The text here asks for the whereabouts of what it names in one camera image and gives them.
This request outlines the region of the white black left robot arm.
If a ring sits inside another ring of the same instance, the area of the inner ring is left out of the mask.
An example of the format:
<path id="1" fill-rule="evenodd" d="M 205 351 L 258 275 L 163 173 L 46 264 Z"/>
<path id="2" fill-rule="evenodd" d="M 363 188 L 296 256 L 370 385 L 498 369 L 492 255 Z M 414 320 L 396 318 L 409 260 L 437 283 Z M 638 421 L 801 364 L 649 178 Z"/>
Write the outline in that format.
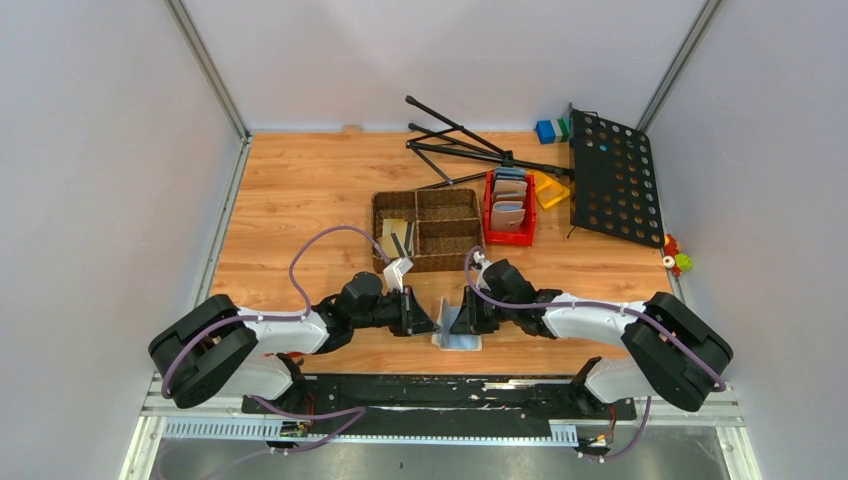
<path id="1" fill-rule="evenodd" d="M 355 330 L 380 327 L 396 337 L 440 330 L 411 286 L 386 289 L 377 275 L 359 272 L 307 315 L 241 308 L 225 294 L 214 295 L 159 333 L 148 354 L 162 377 L 163 397 L 180 409 L 231 394 L 259 396 L 293 413 L 307 390 L 296 379 L 293 355 L 331 353 L 349 344 Z"/>

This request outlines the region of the brown wicker divided basket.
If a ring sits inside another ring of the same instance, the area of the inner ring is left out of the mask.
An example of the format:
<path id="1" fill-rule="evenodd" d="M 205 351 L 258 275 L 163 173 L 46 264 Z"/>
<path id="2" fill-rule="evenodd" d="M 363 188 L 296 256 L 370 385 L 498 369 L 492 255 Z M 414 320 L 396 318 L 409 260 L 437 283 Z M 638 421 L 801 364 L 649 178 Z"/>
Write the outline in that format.
<path id="1" fill-rule="evenodd" d="M 371 224 L 378 240 L 385 219 L 415 223 L 413 273 L 460 271 L 469 250 L 485 244 L 480 201 L 472 189 L 376 192 Z"/>

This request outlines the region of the gold credit cards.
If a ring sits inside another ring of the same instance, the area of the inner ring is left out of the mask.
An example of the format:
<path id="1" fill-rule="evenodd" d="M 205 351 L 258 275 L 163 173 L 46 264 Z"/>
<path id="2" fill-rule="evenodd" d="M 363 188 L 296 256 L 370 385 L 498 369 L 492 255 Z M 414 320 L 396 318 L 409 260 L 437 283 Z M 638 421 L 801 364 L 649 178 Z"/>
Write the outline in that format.
<path id="1" fill-rule="evenodd" d="M 415 223 L 405 219 L 385 219 L 379 243 L 390 259 L 412 257 L 415 253 Z"/>

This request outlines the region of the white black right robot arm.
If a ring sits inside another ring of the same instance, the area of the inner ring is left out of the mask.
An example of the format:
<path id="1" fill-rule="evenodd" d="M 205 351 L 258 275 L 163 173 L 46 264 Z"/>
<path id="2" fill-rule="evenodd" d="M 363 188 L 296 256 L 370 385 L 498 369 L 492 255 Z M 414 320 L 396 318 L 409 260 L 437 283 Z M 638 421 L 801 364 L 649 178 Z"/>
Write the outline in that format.
<path id="1" fill-rule="evenodd" d="M 671 293 L 643 302 L 590 300 L 557 289 L 537 289 L 508 260 L 492 262 L 471 251 L 463 273 L 465 306 L 452 328 L 459 334 L 494 332 L 512 322 L 548 339 L 584 339 L 626 350 L 620 359 L 594 357 L 574 377 L 571 403 L 584 417 L 630 397 L 658 396 L 688 412 L 726 388 L 730 344 Z"/>

